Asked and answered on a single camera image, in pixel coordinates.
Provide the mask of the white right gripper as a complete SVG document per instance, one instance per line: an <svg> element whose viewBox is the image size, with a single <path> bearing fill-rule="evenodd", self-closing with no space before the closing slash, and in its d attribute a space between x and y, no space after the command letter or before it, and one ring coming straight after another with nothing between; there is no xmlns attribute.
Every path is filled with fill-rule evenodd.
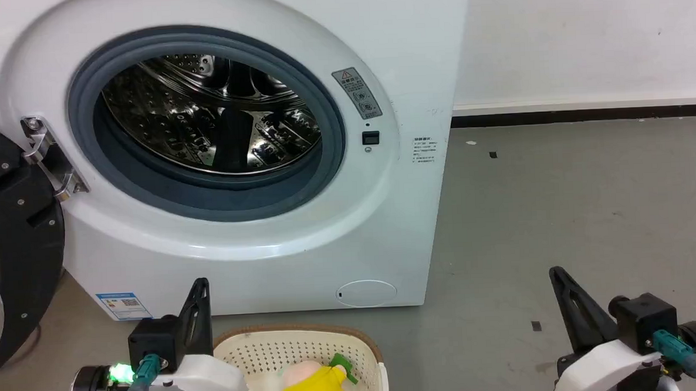
<svg viewBox="0 0 696 391"><path fill-rule="evenodd" d="M613 318L563 267L550 268L548 276L573 354L582 356L565 369L554 391L608 391L643 363L659 361L659 352L642 355L616 340Z"/></svg>

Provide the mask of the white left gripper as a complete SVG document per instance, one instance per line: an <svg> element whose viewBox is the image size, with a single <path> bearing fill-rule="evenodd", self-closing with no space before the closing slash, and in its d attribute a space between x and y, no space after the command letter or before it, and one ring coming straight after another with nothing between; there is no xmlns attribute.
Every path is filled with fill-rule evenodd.
<svg viewBox="0 0 696 391"><path fill-rule="evenodd" d="M193 282L179 315L184 353L178 369L160 374L148 391L249 391L245 374L213 357L210 286L207 278Z"/></svg>

